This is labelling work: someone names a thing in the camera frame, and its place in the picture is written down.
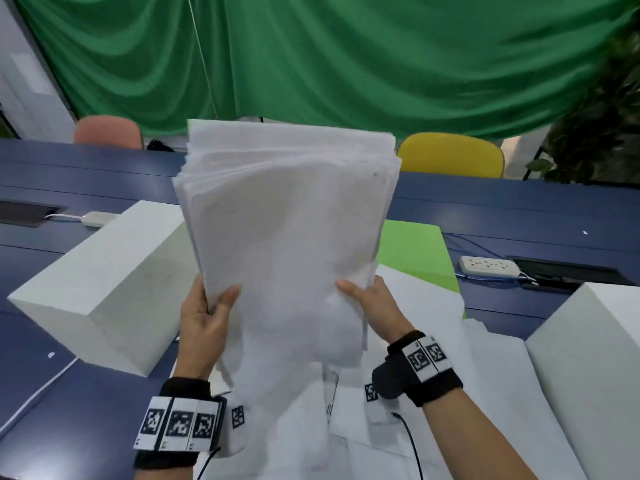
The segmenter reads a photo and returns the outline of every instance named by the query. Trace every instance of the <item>green curtain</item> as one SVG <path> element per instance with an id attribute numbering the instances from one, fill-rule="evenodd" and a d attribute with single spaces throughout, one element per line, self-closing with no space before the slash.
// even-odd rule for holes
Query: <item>green curtain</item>
<path id="1" fill-rule="evenodd" d="M 191 0 L 209 83 L 188 0 L 15 1 L 79 116 L 496 138 L 569 110 L 632 0 Z"/>

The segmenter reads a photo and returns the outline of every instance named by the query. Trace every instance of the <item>yellow chair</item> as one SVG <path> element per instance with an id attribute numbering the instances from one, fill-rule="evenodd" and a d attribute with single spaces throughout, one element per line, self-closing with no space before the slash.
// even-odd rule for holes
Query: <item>yellow chair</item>
<path id="1" fill-rule="evenodd" d="M 397 152 L 402 171 L 501 178 L 504 155 L 489 141 L 448 133 L 416 133 Z"/>

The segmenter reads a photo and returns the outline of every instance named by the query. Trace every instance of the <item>power outlet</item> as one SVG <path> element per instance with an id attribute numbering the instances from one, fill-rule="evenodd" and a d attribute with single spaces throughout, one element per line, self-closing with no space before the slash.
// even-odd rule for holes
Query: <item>power outlet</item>
<path id="1" fill-rule="evenodd" d="M 460 269 L 469 276 L 492 276 L 500 278 L 516 278 L 520 275 L 520 268 L 508 259 L 474 258 L 462 256 Z"/>

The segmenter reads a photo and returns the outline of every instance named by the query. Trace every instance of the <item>forearm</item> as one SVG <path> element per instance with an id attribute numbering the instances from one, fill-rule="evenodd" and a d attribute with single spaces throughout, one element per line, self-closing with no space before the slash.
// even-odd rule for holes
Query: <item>forearm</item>
<path id="1" fill-rule="evenodd" d="M 138 470 L 135 480 L 191 480 L 193 468 L 169 468 L 167 470 Z"/>
<path id="2" fill-rule="evenodd" d="M 537 480 L 462 389 L 422 407 L 454 480 Z"/>

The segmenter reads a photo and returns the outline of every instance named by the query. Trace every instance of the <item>table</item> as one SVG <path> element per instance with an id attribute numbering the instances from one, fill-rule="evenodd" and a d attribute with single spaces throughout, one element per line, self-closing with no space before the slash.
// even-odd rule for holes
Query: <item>table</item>
<path id="1" fill-rule="evenodd" d="M 72 214 L 122 212 L 137 200 L 176 203 L 170 177 L 183 161 L 181 153 L 0 139 L 0 199 L 64 205 Z M 631 189 L 406 173 L 388 218 L 436 224 L 501 255 L 617 267 L 640 283 L 639 210 L 640 191 Z M 4 297 L 91 234 L 76 223 L 0 225 L 0 422 L 73 358 Z M 460 290 L 469 317 L 521 338 L 567 298 L 464 280 Z M 176 353 L 172 344 L 149 378 L 76 363 L 0 438 L 0 474 L 131 477 L 141 415 Z"/>

